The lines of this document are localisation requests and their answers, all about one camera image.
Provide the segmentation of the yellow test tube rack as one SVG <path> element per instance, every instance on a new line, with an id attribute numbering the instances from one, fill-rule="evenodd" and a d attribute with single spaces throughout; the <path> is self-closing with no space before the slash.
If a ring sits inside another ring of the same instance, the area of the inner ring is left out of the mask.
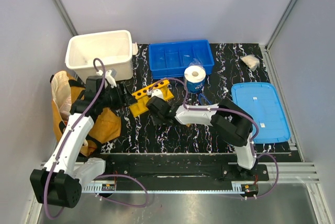
<path id="1" fill-rule="evenodd" d="M 138 117 L 148 111 L 146 103 L 153 96 L 157 96 L 165 101 L 173 99 L 174 95 L 169 89 L 169 84 L 168 80 L 163 80 L 132 93 L 132 96 L 137 100 L 135 104 L 129 106 L 132 115 Z"/>

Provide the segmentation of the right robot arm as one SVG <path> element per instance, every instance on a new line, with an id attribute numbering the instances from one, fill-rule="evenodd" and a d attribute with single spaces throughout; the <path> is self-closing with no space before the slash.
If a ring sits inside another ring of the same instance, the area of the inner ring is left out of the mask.
<path id="1" fill-rule="evenodd" d="M 152 96 L 146 103 L 155 125 L 207 125 L 216 130 L 223 141 L 233 146 L 237 155 L 238 174 L 250 180 L 256 173 L 253 139 L 259 128 L 253 118 L 229 99 L 207 106 L 171 106 L 164 99 Z"/>

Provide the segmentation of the blue safety goggles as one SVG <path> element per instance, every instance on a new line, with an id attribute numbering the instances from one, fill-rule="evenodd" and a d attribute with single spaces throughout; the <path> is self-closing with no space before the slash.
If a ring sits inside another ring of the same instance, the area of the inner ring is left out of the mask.
<path id="1" fill-rule="evenodd" d="M 212 102 L 203 93 L 198 94 L 198 102 L 201 106 L 212 104 Z"/>

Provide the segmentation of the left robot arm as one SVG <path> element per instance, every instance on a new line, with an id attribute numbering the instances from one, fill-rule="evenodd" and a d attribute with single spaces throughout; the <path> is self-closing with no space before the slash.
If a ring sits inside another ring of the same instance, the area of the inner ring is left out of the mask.
<path id="1" fill-rule="evenodd" d="M 68 124 L 55 151 L 42 169 L 34 169 L 30 182 L 39 203 L 74 208 L 82 189 L 96 177 L 107 180 L 114 168 L 100 158 L 90 158 L 75 168 L 80 149 L 97 125 L 104 109 L 121 109 L 136 103 L 124 82 L 114 83 L 110 77 L 89 76 L 70 109 Z"/>

